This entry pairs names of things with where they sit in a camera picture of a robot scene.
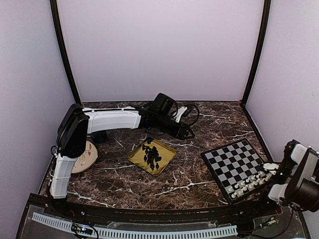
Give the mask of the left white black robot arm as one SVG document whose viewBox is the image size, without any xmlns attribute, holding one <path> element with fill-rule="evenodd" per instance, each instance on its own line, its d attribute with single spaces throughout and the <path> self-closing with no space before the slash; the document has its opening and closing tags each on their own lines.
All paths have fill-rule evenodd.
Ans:
<svg viewBox="0 0 319 239">
<path fill-rule="evenodd" d="M 104 142 L 104 133 L 113 129 L 155 128 L 179 140 L 195 137 L 191 123 L 183 123 L 191 106 L 176 107 L 171 97 L 159 93 L 156 98 L 141 107 L 92 109 L 72 104 L 64 116 L 56 140 L 56 166 L 49 186 L 53 197 L 51 209 L 59 217 L 70 213 L 70 205 L 63 201 L 67 197 L 67 186 L 76 160 L 85 152 L 86 139 L 90 135 L 96 143 Z"/>
</svg>

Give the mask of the black silver chess board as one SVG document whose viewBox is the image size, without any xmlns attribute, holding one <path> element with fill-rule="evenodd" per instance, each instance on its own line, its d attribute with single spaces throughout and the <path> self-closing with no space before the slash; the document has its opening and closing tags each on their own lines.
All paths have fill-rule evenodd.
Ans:
<svg viewBox="0 0 319 239">
<path fill-rule="evenodd" d="M 201 157 L 229 205 L 257 192 L 260 188 L 266 185 L 266 183 L 270 182 L 269 179 L 269 181 L 261 187 L 239 199 L 230 200 L 230 198 L 226 195 L 224 185 L 227 179 L 232 177 L 235 178 L 239 175 L 241 175 L 241 178 L 244 179 L 259 171 L 265 171 L 263 168 L 264 162 L 262 158 L 253 148 L 251 143 L 245 138 L 202 152 Z"/>
</svg>

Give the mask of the gold square tray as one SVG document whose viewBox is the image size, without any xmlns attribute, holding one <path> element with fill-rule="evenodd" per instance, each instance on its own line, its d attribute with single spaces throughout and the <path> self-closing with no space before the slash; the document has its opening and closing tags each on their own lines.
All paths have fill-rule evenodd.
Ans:
<svg viewBox="0 0 319 239">
<path fill-rule="evenodd" d="M 165 170 L 176 154 L 176 149 L 153 137 L 147 137 L 129 154 L 128 160 L 152 176 L 157 177 Z"/>
</svg>

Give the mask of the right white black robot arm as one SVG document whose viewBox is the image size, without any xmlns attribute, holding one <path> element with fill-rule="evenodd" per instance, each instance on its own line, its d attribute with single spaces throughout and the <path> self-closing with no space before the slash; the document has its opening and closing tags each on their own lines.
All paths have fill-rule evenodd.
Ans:
<svg viewBox="0 0 319 239">
<path fill-rule="evenodd" d="M 265 216 L 274 202 L 299 207 L 301 211 L 319 210 L 319 152 L 296 140 L 287 143 L 281 162 L 265 163 L 271 183 L 267 197 L 255 204 L 254 211 Z"/>
</svg>

